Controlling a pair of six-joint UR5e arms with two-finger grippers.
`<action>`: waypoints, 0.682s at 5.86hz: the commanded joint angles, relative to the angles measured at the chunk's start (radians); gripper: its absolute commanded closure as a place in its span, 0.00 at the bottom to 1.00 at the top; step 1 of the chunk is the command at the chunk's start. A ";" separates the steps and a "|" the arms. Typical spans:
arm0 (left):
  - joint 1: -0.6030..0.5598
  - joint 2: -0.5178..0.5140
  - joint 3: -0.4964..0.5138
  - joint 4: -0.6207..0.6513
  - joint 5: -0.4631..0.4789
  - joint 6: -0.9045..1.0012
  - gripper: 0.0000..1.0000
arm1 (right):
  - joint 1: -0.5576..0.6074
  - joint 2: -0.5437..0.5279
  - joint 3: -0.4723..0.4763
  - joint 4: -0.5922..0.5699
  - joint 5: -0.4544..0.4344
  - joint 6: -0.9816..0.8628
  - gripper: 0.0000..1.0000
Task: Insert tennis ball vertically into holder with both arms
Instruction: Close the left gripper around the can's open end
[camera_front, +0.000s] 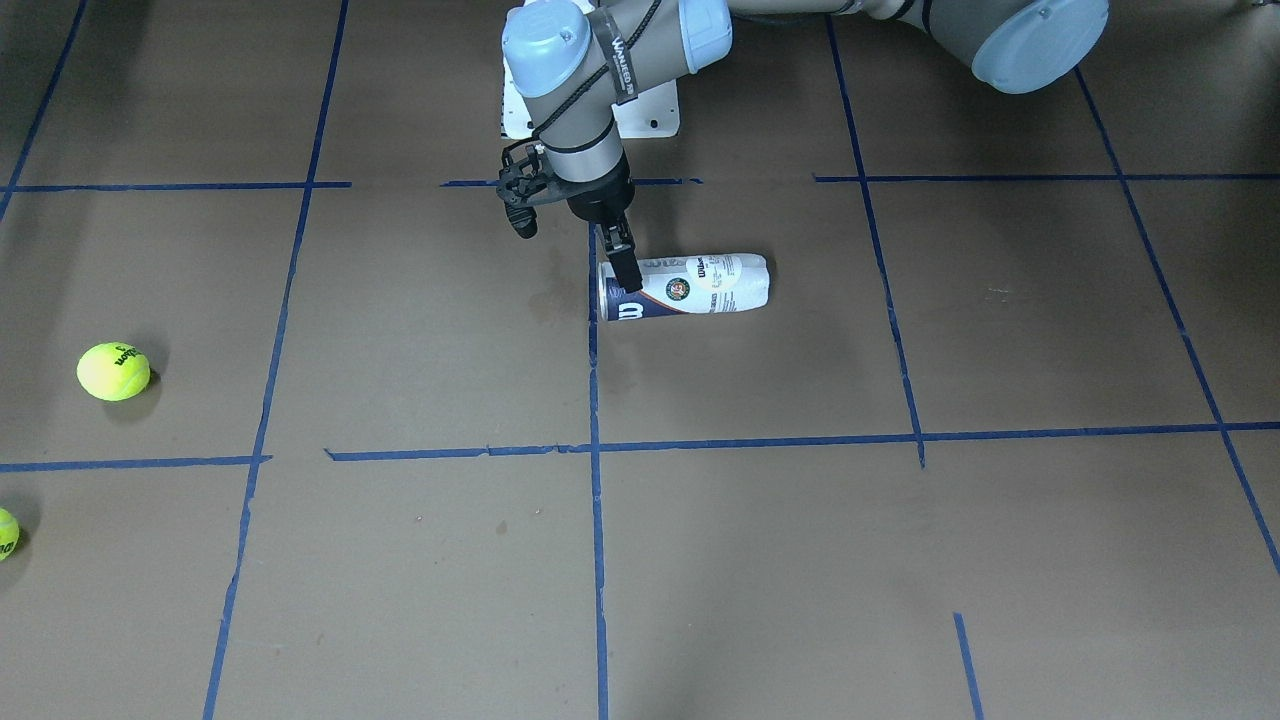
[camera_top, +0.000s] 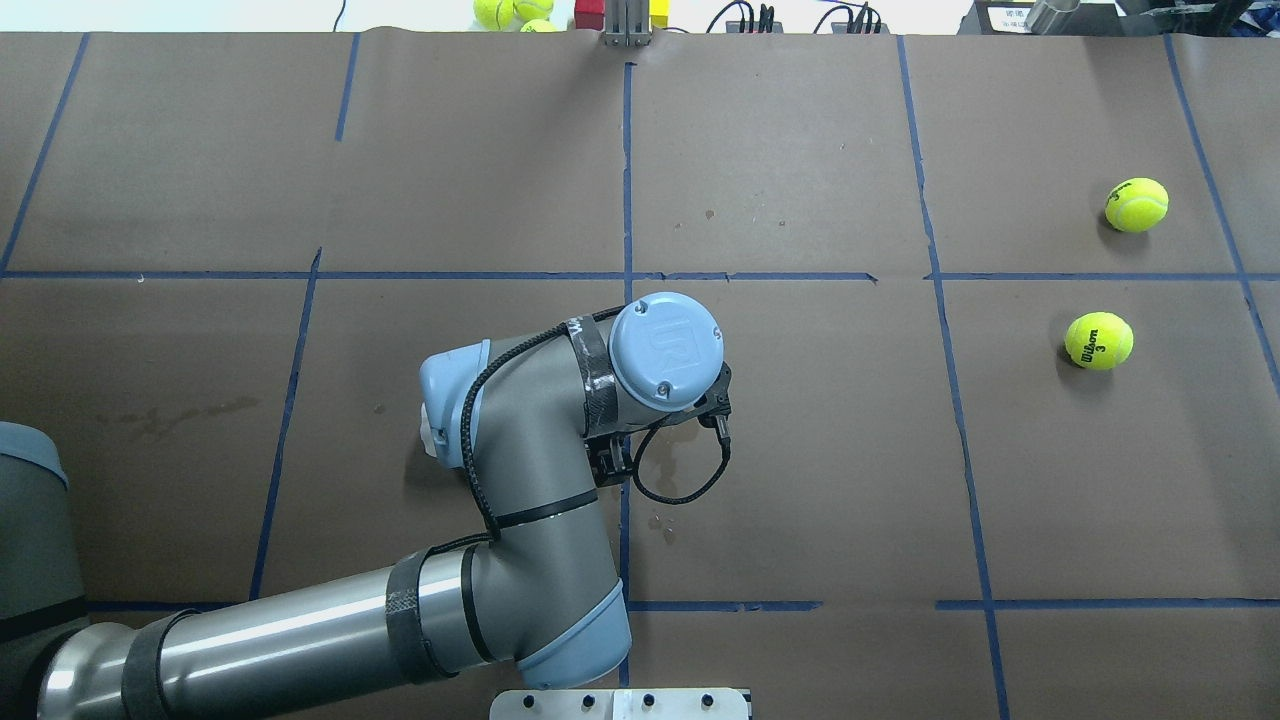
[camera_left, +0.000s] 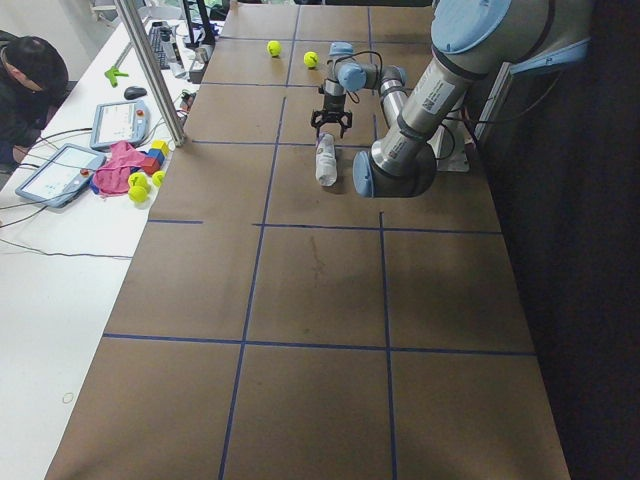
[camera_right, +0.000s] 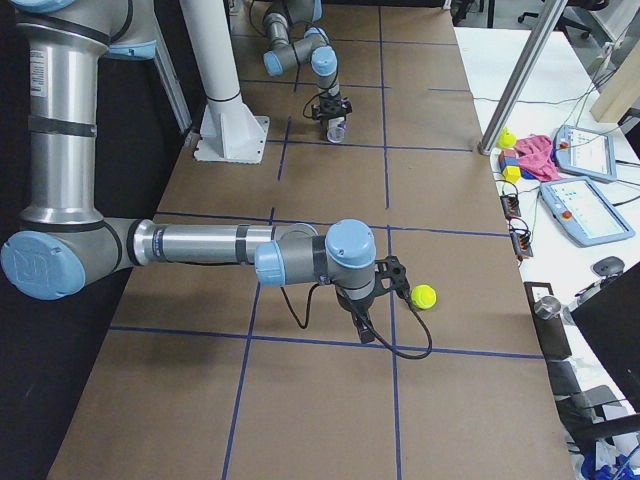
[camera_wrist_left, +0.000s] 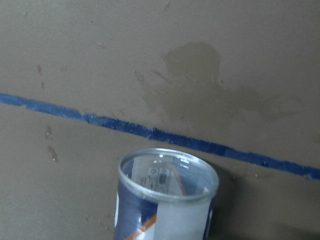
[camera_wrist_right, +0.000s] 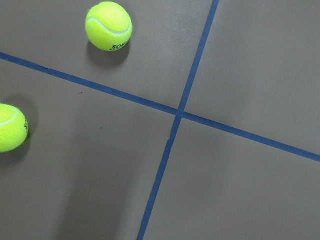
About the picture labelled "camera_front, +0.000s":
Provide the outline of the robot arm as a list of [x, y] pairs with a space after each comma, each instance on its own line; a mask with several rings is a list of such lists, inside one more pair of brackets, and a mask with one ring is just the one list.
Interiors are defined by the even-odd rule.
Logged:
[[536, 206], [566, 202], [596, 225], [616, 278], [643, 287], [626, 213], [635, 187], [617, 106], [730, 54], [735, 18], [846, 15], [908, 23], [1002, 94], [1029, 94], [1071, 70], [1108, 22], [1106, 1], [529, 1], [500, 50], [532, 123], [500, 155], [495, 191], [513, 231], [538, 232]]

